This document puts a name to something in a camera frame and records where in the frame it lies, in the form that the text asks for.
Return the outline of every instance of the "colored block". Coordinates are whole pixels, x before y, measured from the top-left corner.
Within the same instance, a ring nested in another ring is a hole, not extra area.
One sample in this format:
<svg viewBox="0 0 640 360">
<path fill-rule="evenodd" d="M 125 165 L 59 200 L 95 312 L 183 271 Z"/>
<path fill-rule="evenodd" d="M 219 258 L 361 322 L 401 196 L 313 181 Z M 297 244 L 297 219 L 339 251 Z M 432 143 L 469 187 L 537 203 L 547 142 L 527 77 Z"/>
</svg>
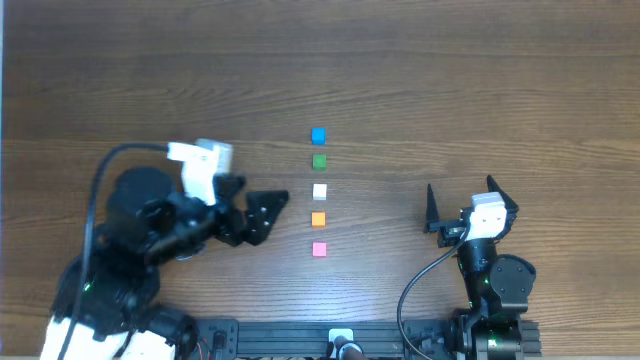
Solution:
<svg viewBox="0 0 640 360">
<path fill-rule="evenodd" d="M 311 226 L 312 227 L 325 227 L 327 226 L 327 214 L 324 212 L 312 212 L 311 213 Z"/>
<path fill-rule="evenodd" d="M 324 145 L 327 142 L 327 130 L 325 128 L 314 128 L 311 130 L 311 143 L 313 145 Z"/>
<path fill-rule="evenodd" d="M 313 257 L 327 257 L 327 243 L 313 243 Z"/>
<path fill-rule="evenodd" d="M 313 155 L 313 170 L 316 170 L 316 171 L 327 170 L 327 155 L 324 155 L 324 154 Z"/>
<path fill-rule="evenodd" d="M 327 200 L 327 184 L 313 184 L 313 200 Z"/>
</svg>

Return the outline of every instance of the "pink cube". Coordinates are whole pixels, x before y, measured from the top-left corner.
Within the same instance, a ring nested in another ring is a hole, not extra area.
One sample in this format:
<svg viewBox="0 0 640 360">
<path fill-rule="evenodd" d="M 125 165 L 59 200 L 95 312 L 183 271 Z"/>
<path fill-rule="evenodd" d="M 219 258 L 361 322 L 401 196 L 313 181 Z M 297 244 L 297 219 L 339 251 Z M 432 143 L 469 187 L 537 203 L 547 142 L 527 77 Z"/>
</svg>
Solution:
<svg viewBox="0 0 640 360">
<path fill-rule="evenodd" d="M 327 243 L 313 243 L 313 257 L 327 257 Z"/>
</svg>

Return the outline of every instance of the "white cube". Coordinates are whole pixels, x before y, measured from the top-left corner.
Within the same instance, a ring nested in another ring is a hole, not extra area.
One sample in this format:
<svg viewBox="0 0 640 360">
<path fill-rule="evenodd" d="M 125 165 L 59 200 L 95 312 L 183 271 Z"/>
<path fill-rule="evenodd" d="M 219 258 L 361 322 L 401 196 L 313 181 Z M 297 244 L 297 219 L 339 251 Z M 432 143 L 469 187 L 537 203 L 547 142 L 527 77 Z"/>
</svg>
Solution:
<svg viewBox="0 0 640 360">
<path fill-rule="evenodd" d="M 327 184 L 313 184 L 313 200 L 327 200 Z"/>
</svg>

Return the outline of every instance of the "blue cube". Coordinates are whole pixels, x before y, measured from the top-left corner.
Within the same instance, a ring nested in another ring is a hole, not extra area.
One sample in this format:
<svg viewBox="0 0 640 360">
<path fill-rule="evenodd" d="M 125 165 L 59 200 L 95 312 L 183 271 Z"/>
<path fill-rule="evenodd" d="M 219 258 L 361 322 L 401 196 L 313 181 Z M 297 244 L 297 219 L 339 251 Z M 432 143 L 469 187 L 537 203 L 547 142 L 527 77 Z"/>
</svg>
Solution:
<svg viewBox="0 0 640 360">
<path fill-rule="evenodd" d="M 311 130 L 311 143 L 313 145 L 324 145 L 327 142 L 327 130 L 325 128 L 314 128 Z"/>
</svg>

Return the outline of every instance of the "wood grain surface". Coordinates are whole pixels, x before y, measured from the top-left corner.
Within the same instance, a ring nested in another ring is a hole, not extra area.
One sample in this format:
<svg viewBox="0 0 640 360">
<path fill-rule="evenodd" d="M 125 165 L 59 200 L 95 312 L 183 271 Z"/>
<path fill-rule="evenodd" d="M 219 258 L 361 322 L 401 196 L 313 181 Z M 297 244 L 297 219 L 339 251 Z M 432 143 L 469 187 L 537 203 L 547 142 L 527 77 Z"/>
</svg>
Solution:
<svg viewBox="0 0 640 360">
<path fill-rule="evenodd" d="M 5 15 L 3 354 L 41 348 L 108 149 L 199 137 L 233 144 L 249 189 L 291 202 L 263 245 L 212 241 L 165 266 L 169 305 L 394 320 L 403 287 L 443 252 L 421 232 L 427 183 L 454 217 L 490 173 L 521 207 L 499 252 L 538 269 L 525 317 L 544 353 L 640 353 L 637 1 L 7 0 Z M 310 145 L 312 127 L 326 147 Z M 311 170 L 318 152 L 326 173 Z M 179 174 L 138 152 L 108 184 L 141 164 Z M 314 182 L 328 201 L 312 201 Z M 313 210 L 327 229 L 311 229 Z M 326 259 L 312 241 L 328 242 Z M 447 261 L 406 316 L 466 302 Z"/>
</svg>

